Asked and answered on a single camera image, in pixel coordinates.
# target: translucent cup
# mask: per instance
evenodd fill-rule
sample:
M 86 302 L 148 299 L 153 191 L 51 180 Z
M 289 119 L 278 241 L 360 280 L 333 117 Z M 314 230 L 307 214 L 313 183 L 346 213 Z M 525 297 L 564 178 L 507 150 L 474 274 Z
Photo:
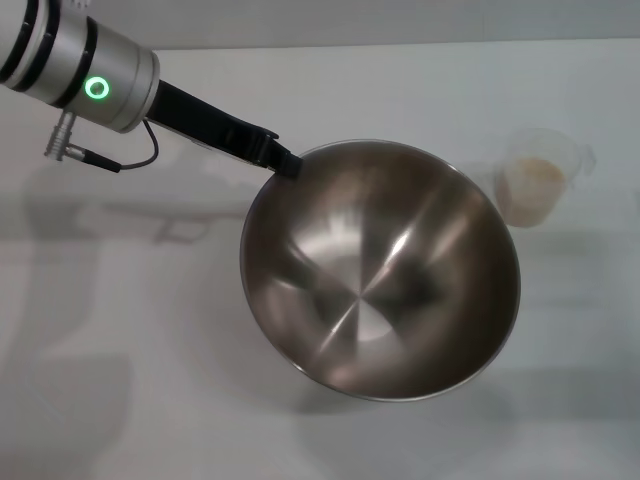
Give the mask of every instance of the translucent cup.
M 523 130 L 508 144 L 495 178 L 498 209 L 507 225 L 534 227 L 551 213 L 581 171 L 595 166 L 589 147 L 543 128 Z

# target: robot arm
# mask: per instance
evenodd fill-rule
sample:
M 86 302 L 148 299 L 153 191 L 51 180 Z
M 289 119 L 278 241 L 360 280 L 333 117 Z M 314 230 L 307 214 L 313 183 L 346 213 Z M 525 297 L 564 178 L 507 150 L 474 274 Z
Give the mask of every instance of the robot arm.
M 296 177 L 302 160 L 276 134 L 243 122 L 160 80 L 151 50 L 58 0 L 3 0 L 0 83 L 60 108 L 47 148 L 119 171 L 119 164 L 69 143 L 75 117 L 126 133 L 142 121 L 168 128 L 277 174 Z

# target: beige liquid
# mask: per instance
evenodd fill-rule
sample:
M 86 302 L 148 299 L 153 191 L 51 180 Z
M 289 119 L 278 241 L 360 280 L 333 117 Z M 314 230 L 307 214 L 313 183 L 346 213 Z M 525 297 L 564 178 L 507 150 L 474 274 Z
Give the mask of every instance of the beige liquid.
M 498 208 L 508 225 L 533 227 L 547 218 L 566 186 L 564 173 L 553 163 L 539 157 L 520 158 L 498 175 Z

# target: black cable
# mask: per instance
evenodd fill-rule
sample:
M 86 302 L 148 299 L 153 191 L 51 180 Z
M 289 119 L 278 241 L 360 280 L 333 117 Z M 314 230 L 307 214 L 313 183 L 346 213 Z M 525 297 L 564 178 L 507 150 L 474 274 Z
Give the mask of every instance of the black cable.
M 145 160 L 144 162 L 132 163 L 131 165 L 122 165 L 121 170 L 133 170 L 135 168 L 146 167 L 147 165 L 155 162 L 158 158 L 158 155 L 160 154 L 158 139 L 153 133 L 153 130 L 151 130 L 151 125 L 149 125 L 149 122 L 146 120 L 143 120 L 142 123 L 144 123 L 144 127 L 147 129 L 147 132 L 149 132 L 149 136 L 151 137 L 151 141 L 153 142 L 153 155 L 151 156 L 151 158 L 149 158 L 149 160 Z

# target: metal bowl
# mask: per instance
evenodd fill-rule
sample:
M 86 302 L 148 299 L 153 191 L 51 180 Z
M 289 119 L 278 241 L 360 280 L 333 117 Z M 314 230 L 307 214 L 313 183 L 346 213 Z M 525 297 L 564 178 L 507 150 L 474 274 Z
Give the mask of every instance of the metal bowl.
M 271 343 L 313 380 L 416 400 L 483 370 L 520 297 L 513 242 L 467 177 L 426 152 L 351 141 L 273 176 L 247 216 L 241 271 Z

